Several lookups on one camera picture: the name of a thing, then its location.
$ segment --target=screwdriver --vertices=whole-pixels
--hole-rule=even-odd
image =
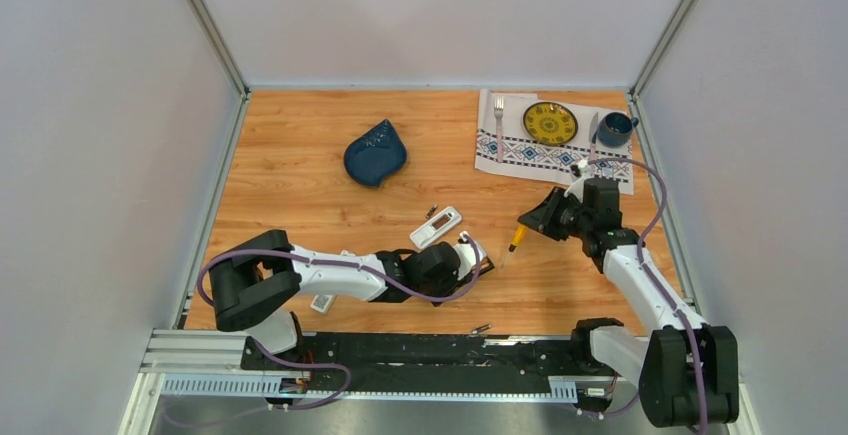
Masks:
[[[506,255],[504,256],[503,262],[501,262],[501,268],[506,265],[507,259],[512,255],[512,252],[518,248],[518,244],[524,240],[524,235],[527,233],[527,227],[524,225],[519,225],[518,229],[515,231],[515,235],[512,236],[512,242],[509,244],[509,248],[507,249]]]

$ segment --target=wooden tabletop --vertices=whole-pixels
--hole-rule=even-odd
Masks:
[[[539,92],[540,99],[626,110],[621,92]],[[444,240],[467,230],[500,266],[516,218],[538,205],[552,184],[474,169],[476,91],[268,91],[248,107],[206,253],[214,255],[272,229],[310,250],[358,255],[414,248],[409,233],[427,210],[454,206],[463,220]],[[379,189],[353,182],[342,156],[356,138],[391,120],[409,160]],[[634,157],[641,160],[638,144]],[[624,225],[641,231],[654,216],[647,174],[635,172],[635,195],[621,196]],[[647,239],[669,282],[679,283],[661,226]],[[504,268],[484,275],[463,298],[433,307],[336,299],[329,313],[311,296],[286,303],[307,331],[569,334],[583,318],[615,317],[643,329],[618,289],[583,255],[579,240],[527,234]],[[186,328],[214,328],[212,308],[194,297]]]

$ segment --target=blue mug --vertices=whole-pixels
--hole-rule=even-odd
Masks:
[[[628,118],[621,112],[610,112],[598,124],[596,136],[608,147],[620,147],[627,143],[637,125],[639,125],[638,118]]]

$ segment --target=white placemat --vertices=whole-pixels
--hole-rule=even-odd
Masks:
[[[592,117],[598,113],[598,123],[610,110],[600,107],[588,107],[572,103],[556,102],[571,110],[577,118],[577,135],[565,145],[551,147],[533,139],[522,125],[524,111],[530,105],[539,102],[535,94],[508,93],[504,96],[503,117],[503,163],[497,162],[497,136],[494,113],[494,95],[489,90],[480,90],[477,112],[477,150],[474,168],[487,173],[508,177],[528,178],[546,182],[569,185],[573,177],[569,170],[571,164],[589,158],[589,133]],[[610,148],[596,144],[598,158],[632,158],[633,141],[628,140],[621,147]],[[598,174],[619,182],[621,193],[633,194],[633,167],[627,163],[602,162],[598,164]]]

